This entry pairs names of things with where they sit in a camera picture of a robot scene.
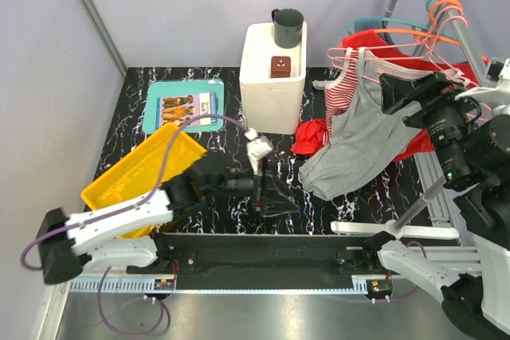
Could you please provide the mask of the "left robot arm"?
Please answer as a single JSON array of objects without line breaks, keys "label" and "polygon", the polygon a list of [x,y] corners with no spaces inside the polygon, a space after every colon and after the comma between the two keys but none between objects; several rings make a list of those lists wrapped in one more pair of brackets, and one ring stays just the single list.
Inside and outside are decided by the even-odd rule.
[{"label": "left robot arm", "polygon": [[37,233],[43,280],[70,281],[86,269],[123,268],[129,273],[164,273],[179,260],[160,233],[123,239],[121,234],[166,224],[202,212],[213,197],[248,198],[263,218],[298,213],[290,189],[270,170],[236,169],[201,158],[157,189],[91,213],[65,215],[53,209]]}]

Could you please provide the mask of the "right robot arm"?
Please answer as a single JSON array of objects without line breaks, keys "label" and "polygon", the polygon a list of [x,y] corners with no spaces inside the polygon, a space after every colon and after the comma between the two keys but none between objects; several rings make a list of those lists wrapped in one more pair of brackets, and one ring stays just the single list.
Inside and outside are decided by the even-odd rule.
[{"label": "right robot arm", "polygon": [[420,111],[404,117],[407,127],[427,130],[445,188],[472,233],[481,275],[443,268],[411,252],[389,233],[361,257],[364,268],[397,272],[433,296],[449,321],[475,339],[509,337],[509,117],[497,115],[476,127],[467,113],[479,103],[460,98],[463,87],[441,72],[415,80],[379,77],[382,112],[393,115],[417,102]]}]

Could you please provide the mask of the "grey tank top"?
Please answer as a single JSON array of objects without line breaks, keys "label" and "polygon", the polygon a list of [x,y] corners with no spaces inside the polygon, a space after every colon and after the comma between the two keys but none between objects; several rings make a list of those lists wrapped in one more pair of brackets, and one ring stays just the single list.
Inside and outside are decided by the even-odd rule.
[{"label": "grey tank top", "polygon": [[385,115],[381,88],[361,84],[347,111],[333,117],[328,144],[300,167],[303,190],[330,201],[365,186],[421,131],[402,122],[418,110],[411,104]]}]

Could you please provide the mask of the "pink wire hanger front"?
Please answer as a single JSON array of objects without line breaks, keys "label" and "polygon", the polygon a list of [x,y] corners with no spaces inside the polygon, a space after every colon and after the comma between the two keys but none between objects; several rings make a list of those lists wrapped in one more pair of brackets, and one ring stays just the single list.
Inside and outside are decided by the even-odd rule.
[{"label": "pink wire hanger front", "polygon": [[418,78],[428,72],[444,70],[468,89],[479,85],[468,63],[433,64],[401,52],[389,34],[380,31],[386,26],[386,19],[382,16],[356,18],[353,26],[355,32],[345,37],[339,47],[329,50],[331,53],[342,53],[331,61],[338,64],[342,72],[336,80],[326,85],[324,91],[325,123],[328,130],[332,128],[332,118],[345,113],[356,94],[359,78],[355,71],[361,48],[365,49],[365,54],[373,53],[377,57],[375,63],[379,64],[384,72],[393,69],[402,77]]}]

